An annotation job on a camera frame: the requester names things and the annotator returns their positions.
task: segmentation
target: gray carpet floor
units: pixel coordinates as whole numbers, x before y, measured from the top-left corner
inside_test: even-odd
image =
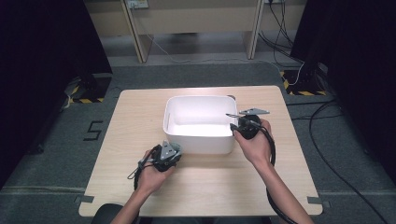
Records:
[[[90,223],[78,214],[108,123],[122,90],[183,87],[277,85],[306,157],[324,212],[317,223],[383,223],[370,206],[336,176],[319,156],[309,120],[321,104],[335,96],[293,96],[283,88],[278,69],[269,63],[223,63],[114,67],[102,103],[71,104],[53,123],[44,153],[26,155],[0,192],[0,223]],[[360,191],[388,223],[396,223],[396,188],[380,163],[369,156],[347,111],[333,104],[318,114],[312,134],[323,157]],[[92,121],[95,137],[87,133]]]

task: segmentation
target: forearm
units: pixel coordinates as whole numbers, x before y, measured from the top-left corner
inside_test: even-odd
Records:
[[[253,165],[259,172],[276,206],[285,215],[297,223],[313,223],[311,217],[305,212],[270,162],[257,162]]]
[[[135,190],[128,202],[122,207],[119,213],[114,217],[112,224],[128,223],[131,224],[136,218],[140,207],[149,197],[149,192],[145,192],[141,189]]]

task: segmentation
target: desk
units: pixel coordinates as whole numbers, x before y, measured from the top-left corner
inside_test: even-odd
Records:
[[[127,176],[146,150],[166,139],[163,113],[167,100],[176,95],[233,95],[238,110],[270,110],[261,117],[272,124],[276,170],[309,215],[322,212],[320,204],[307,202],[318,193],[280,89],[249,86],[123,91],[85,191],[94,199],[81,203],[82,216],[92,217],[104,203],[126,203],[134,191]],[[142,217],[274,215],[260,176],[236,142],[227,155],[183,155],[174,174],[140,210]]]
[[[251,59],[264,4],[262,0],[150,0],[147,9],[129,9],[127,0],[121,1],[141,63],[147,61],[153,35],[202,32],[243,32]]]

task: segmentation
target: person's left hand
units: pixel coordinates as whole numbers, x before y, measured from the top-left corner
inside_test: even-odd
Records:
[[[149,150],[146,151],[144,158],[146,158],[148,154]],[[143,190],[148,194],[158,190],[163,185],[165,179],[168,178],[168,176],[171,175],[176,169],[175,166],[172,166],[167,171],[160,172],[151,164],[151,162],[146,162],[144,166],[146,168],[143,169],[139,176],[137,189]]]

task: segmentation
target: white container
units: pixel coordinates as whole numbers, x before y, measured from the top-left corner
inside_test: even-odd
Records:
[[[236,103],[230,96],[175,96],[168,100],[163,130],[183,153],[227,154],[233,150],[230,123],[236,124]]]

